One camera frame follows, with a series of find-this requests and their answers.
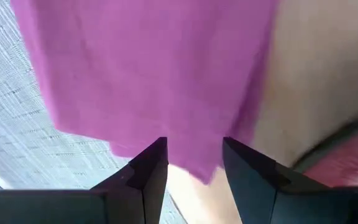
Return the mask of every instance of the gray carpet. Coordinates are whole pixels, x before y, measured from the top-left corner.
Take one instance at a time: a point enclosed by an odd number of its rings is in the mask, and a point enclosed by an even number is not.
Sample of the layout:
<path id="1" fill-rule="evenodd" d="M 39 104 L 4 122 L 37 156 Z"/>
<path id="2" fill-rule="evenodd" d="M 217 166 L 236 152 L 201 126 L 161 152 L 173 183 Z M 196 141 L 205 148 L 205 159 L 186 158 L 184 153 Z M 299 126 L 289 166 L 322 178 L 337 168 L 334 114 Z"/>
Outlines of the gray carpet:
<path id="1" fill-rule="evenodd" d="M 57 131 L 8 0 L 0 0 L 0 176 L 16 189 L 88 189 L 126 164 L 108 143 Z M 161 223 L 184 223 L 165 194 Z"/>

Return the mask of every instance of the pink fabric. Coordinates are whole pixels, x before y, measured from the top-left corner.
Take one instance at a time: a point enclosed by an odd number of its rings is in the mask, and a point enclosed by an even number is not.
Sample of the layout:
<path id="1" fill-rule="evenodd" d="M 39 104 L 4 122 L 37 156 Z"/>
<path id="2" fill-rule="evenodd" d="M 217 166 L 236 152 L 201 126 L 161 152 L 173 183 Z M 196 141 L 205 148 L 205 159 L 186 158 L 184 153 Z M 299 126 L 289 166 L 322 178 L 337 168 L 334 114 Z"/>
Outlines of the pink fabric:
<path id="1" fill-rule="evenodd" d="M 56 127 L 207 182 L 257 116 L 276 0 L 12 0 Z"/>
<path id="2" fill-rule="evenodd" d="M 330 187 L 358 186 L 358 134 L 336 146 L 305 174 Z"/>

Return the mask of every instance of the textured carpet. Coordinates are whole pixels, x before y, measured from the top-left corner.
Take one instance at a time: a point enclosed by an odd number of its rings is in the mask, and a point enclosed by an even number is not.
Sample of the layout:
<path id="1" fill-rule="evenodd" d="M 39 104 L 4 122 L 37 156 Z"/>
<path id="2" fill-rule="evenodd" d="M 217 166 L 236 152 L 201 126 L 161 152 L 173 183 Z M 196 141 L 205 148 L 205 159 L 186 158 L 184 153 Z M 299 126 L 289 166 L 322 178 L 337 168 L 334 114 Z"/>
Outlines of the textured carpet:
<path id="1" fill-rule="evenodd" d="M 0 1 L 0 176 L 16 189 L 88 189 L 127 159 L 108 143 L 57 131 L 9 1 Z M 165 194 L 161 223 L 184 223 Z"/>

